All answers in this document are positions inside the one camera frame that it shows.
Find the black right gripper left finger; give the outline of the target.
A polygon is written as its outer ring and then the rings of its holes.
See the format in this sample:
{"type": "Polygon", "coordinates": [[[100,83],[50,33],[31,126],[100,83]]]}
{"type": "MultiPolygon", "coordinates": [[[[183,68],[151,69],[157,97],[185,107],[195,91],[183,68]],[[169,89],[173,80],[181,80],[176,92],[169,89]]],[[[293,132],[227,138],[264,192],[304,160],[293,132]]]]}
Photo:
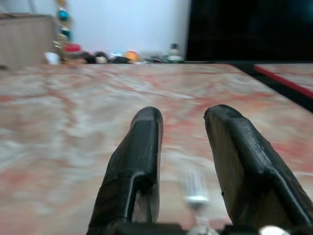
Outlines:
{"type": "Polygon", "coordinates": [[[156,222],[159,213],[159,166],[163,118],[159,109],[145,107],[113,152],[98,191],[89,227],[105,227],[115,220],[131,221],[136,198],[144,221],[156,222]]]}

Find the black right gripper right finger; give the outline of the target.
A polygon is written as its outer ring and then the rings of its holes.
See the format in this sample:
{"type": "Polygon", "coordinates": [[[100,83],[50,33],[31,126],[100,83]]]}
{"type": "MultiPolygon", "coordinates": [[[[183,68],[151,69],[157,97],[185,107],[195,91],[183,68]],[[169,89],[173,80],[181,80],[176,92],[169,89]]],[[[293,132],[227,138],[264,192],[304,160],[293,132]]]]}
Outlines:
{"type": "Polygon", "coordinates": [[[249,119],[227,105],[204,114],[222,197],[235,226],[313,228],[313,203],[249,119]]]}

